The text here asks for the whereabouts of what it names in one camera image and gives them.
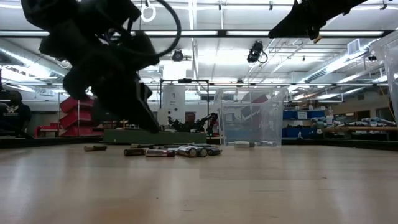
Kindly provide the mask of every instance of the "transparent storage container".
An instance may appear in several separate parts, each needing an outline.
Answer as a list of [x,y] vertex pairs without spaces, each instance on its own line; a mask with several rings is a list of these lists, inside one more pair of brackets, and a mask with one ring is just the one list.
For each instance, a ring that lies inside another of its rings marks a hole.
[[382,46],[394,116],[398,118],[398,39]]
[[286,88],[220,88],[216,91],[220,143],[281,147]]

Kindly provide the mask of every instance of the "white hook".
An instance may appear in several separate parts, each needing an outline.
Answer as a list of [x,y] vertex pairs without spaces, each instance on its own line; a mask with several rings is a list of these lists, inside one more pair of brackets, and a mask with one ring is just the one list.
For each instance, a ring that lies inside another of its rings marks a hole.
[[[146,4],[147,6],[145,6],[145,7],[143,7],[142,9],[141,9],[141,19],[142,19],[142,21],[144,21],[144,22],[150,22],[150,21],[153,21],[154,19],[155,19],[155,17],[156,17],[156,9],[155,9],[155,7],[154,6],[152,6],[151,4],[150,4],[150,1],[148,0],[147,1],[147,4]],[[145,9],[151,9],[152,10],[152,15],[150,16],[150,18],[145,18],[145,16],[144,16],[144,11],[145,11]]]

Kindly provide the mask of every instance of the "workbench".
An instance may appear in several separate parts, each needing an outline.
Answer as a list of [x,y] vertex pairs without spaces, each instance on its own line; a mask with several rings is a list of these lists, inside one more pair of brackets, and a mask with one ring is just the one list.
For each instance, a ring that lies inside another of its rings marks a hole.
[[382,131],[386,133],[386,139],[390,140],[390,134],[398,131],[397,127],[334,127],[324,128],[322,133],[325,138],[330,137],[330,133],[343,133],[347,139],[352,139],[355,131]]
[[0,223],[338,224],[398,220],[398,153],[330,146],[124,157],[0,151]]

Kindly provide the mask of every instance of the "robotic arm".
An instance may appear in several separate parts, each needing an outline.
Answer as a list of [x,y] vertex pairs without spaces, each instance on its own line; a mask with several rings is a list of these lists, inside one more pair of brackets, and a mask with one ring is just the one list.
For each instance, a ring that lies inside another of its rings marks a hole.
[[146,102],[152,92],[139,83],[138,71],[158,64],[159,57],[171,52],[181,36],[176,13],[164,0],[158,2],[172,14],[177,37],[157,54],[143,32],[131,34],[134,21],[141,16],[131,0],[21,0],[26,19],[50,33],[42,40],[40,52],[71,63],[63,80],[70,96],[83,100],[91,87],[109,112],[152,133],[159,132]]
[[319,36],[319,30],[329,19],[346,15],[366,0],[294,0],[291,12],[270,32],[270,38]]

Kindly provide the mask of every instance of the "aa battery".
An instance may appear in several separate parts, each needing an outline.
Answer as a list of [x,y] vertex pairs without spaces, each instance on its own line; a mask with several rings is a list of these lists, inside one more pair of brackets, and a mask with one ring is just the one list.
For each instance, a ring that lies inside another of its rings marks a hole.
[[256,143],[254,142],[246,142],[246,141],[236,141],[234,142],[235,147],[255,147]]
[[262,146],[268,146],[268,147],[277,147],[277,143],[274,141],[261,141]]
[[162,150],[162,149],[148,149],[146,152],[147,157],[175,157],[175,151]]
[[86,152],[106,151],[107,148],[107,146],[85,146],[84,150]]
[[124,156],[143,156],[148,149],[125,149]]
[[206,157],[208,153],[204,147],[180,146],[177,149],[177,155],[189,158],[195,158],[195,157]]
[[207,154],[209,156],[217,156],[217,155],[220,155],[221,153],[223,153],[223,150],[219,149],[217,147],[208,147],[205,149],[207,150]]
[[196,146],[196,147],[205,148],[207,150],[207,154],[209,156],[217,156],[217,155],[220,155],[223,152],[223,150],[218,149],[218,147],[212,146],[212,145],[209,145],[209,144],[190,144],[190,146]]

